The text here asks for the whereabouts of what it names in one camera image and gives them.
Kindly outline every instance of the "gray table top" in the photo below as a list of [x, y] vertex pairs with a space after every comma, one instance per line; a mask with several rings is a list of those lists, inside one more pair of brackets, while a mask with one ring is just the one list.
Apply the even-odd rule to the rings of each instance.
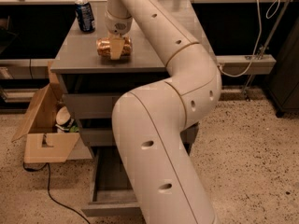
[[[205, 33], [189, 1], [161, 1], [162, 5], [209, 49]], [[96, 28], [91, 34], [79, 30], [74, 21], [65, 41], [54, 60], [51, 71], [57, 74], [162, 72], [164, 65], [148, 39], [133, 21], [129, 36], [133, 51], [130, 57], [112, 61], [97, 54], [96, 40], [107, 36], [104, 23], [106, 2], [91, 2]]]

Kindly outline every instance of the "concrete floor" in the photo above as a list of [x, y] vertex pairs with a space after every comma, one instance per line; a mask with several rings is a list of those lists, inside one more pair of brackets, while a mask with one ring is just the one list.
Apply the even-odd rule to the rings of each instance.
[[[223, 224], [299, 223], [299, 115], [282, 119], [261, 90], [224, 93], [202, 120], [191, 159]], [[48, 170], [22, 169], [25, 138], [10, 139], [22, 115], [0, 116], [0, 223], [85, 223], [47, 194]], [[79, 210], [89, 201], [93, 161], [51, 165], [51, 194]], [[142, 217], [91, 223], [141, 224]]]

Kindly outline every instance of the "can on table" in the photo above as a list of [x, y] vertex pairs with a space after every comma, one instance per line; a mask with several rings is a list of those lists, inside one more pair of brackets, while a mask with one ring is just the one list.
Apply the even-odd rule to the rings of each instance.
[[76, 1], [75, 11], [80, 30], [84, 33], [92, 33], [95, 30], [95, 25], [93, 11], [90, 3], [87, 0]]

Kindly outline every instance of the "black cable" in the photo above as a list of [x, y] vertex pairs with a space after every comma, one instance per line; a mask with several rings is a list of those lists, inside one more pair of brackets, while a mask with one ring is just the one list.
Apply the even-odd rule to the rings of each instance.
[[62, 203], [59, 203], [58, 201], [56, 201], [56, 200], [50, 195], [50, 164], [49, 164], [48, 162], [46, 162], [42, 167], [37, 168], [37, 169], [27, 168], [27, 167], [25, 167], [25, 163], [22, 164], [23, 169], [24, 169], [25, 171], [27, 171], [27, 172], [30, 172], [30, 173], [41, 171], [41, 170], [43, 170], [46, 166], [48, 166], [48, 170], [49, 170], [48, 188], [47, 188], [49, 197], [50, 197], [55, 203], [59, 204], [60, 206], [66, 208], [66, 209], [68, 209], [68, 210], [71, 210], [71, 211], [77, 213], [77, 214], [78, 214], [79, 216], [81, 216], [81, 217], [82, 217], [88, 224], [91, 224], [91, 223], [89, 222], [89, 220], [88, 220], [85, 216], [83, 216], [80, 212], [76, 211], [75, 209], [73, 209], [73, 208], [71, 208], [71, 207], [69, 207], [69, 206], [67, 206], [67, 205], [64, 205], [64, 204], [62, 204]]

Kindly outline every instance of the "black can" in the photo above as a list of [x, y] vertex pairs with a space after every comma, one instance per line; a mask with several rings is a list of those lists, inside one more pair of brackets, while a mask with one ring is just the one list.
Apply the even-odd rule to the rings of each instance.
[[90, 3], [86, 0], [76, 1], [75, 11], [80, 30], [84, 33], [92, 33], [95, 30], [95, 25], [93, 11]]

